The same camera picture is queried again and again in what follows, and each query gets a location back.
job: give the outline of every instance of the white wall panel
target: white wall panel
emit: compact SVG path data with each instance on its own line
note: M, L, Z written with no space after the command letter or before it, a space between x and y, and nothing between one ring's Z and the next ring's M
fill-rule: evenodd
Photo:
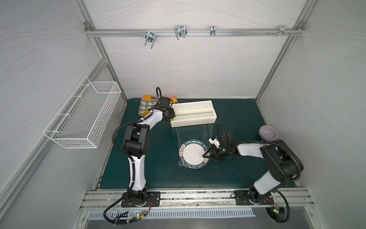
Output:
M111 81L106 68L96 81L100 80ZM53 144L0 228L71 228L85 192L92 190L100 178L121 107L120 98L97 149L64 149Z
M292 27L305 0L85 0L98 29Z
M253 98L284 38L102 38L128 98L154 95L159 86L177 98Z
M259 104L325 228L365 228L366 2L319 0Z
M72 0L0 3L0 193L100 58Z

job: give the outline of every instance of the green checkered towel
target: green checkered towel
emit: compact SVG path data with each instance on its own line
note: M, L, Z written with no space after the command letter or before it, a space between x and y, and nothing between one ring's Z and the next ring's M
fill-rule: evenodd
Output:
M157 100L146 101L146 100L141 99L140 107L138 109L138 115L143 117L143 112L148 110L149 108L152 108L156 102L158 102L158 101Z

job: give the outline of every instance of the red wire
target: red wire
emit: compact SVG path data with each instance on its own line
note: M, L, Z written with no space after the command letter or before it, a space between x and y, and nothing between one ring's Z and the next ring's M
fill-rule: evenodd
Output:
M264 198L265 200L268 200L269 202L271 202L271 204L272 205L274 205L275 204L275 202L272 202L272 201L270 201L269 199L267 199L267 198Z
M150 206L149 206L149 210L148 210L148 212L146 213L146 215L150 212L150 210L151 210L151 200L150 200L150 198L148 199L149 200L149 202L150 202Z

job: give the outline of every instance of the mounting plate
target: mounting plate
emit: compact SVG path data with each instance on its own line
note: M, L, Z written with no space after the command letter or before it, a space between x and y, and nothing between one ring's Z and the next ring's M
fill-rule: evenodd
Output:
M152 207L159 207L160 192L147 192L147 197L150 198ZM146 201L146 203L140 207L149 207L149 205L150 205L149 201ZM131 199L127 197L126 199L122 200L121 207L137 207L137 206L131 203Z
M248 190L235 190L234 196L235 196L236 205L254 205L249 200ZM272 195L270 195L270 194L266 195L264 198L267 198L273 202ZM268 204L271 204L271 203L268 202L267 200L264 200L260 204L256 204L256 205L268 205Z

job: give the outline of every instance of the gray wall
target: gray wall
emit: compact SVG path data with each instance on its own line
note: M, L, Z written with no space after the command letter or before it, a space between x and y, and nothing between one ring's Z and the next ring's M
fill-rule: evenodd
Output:
M73 0L0 2L0 193L101 59Z
M0 193L101 59L73 0L0 1ZM98 80L111 80L106 69ZM70 228L96 182L120 99L97 149L54 144L0 228Z
M319 0L259 104L326 228L366 223L366 1Z

